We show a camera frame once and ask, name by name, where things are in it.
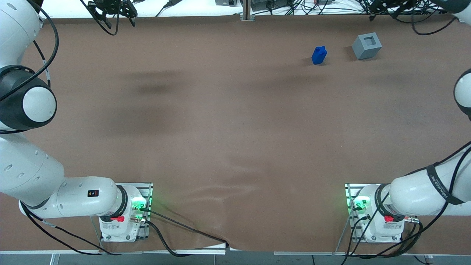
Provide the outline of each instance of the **label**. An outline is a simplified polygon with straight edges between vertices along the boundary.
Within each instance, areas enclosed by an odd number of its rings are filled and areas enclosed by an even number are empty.
[[[112,223],[102,223],[102,226],[104,229],[107,229],[107,230],[114,230],[114,229],[119,228],[119,225],[112,224]]]
[[[98,197],[98,191],[99,190],[89,190],[87,192],[87,197]]]
[[[383,229],[400,229],[402,228],[401,223],[384,223]]]

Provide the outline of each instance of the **gray cube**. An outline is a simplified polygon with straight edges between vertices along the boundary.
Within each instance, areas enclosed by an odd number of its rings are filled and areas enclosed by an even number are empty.
[[[373,58],[382,45],[376,33],[368,33],[358,35],[357,39],[352,45],[355,56],[358,60]]]

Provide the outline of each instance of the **brown table surface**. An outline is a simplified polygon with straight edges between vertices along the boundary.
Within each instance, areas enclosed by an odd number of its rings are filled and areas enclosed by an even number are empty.
[[[449,19],[417,27],[431,31]],[[466,25],[423,37],[390,17],[174,17],[141,19],[136,28],[123,19],[111,37],[93,21],[75,22],[57,25],[56,118],[26,136],[68,177],[153,182],[155,210],[236,249],[332,252],[348,214],[346,182],[390,182],[470,139],[453,99],[471,66]],[[350,46],[370,32],[383,48],[357,61]],[[49,25],[38,43],[50,54]],[[320,45],[328,55],[314,66]],[[41,66],[34,47],[23,63]],[[14,199],[0,199],[0,250],[65,249]],[[172,248],[217,244],[155,221]],[[442,217],[411,253],[471,254],[469,221]],[[97,242],[88,217],[51,222]],[[106,247],[162,249],[153,232]]]

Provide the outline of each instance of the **green light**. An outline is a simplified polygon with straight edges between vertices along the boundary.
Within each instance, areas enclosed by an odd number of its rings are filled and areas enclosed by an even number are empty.
[[[131,200],[133,209],[141,209],[146,206],[146,199],[144,197],[135,197]]]
[[[355,205],[357,207],[366,210],[366,205],[370,202],[370,197],[367,196],[358,196],[354,199]]]

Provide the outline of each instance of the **red button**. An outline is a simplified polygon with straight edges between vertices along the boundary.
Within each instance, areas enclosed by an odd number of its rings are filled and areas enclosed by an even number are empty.
[[[112,217],[111,220],[116,220],[118,222],[124,222],[124,216]]]
[[[384,220],[385,220],[386,222],[392,222],[392,221],[394,221],[394,217],[392,217],[392,216],[385,216],[385,217],[384,217]]]

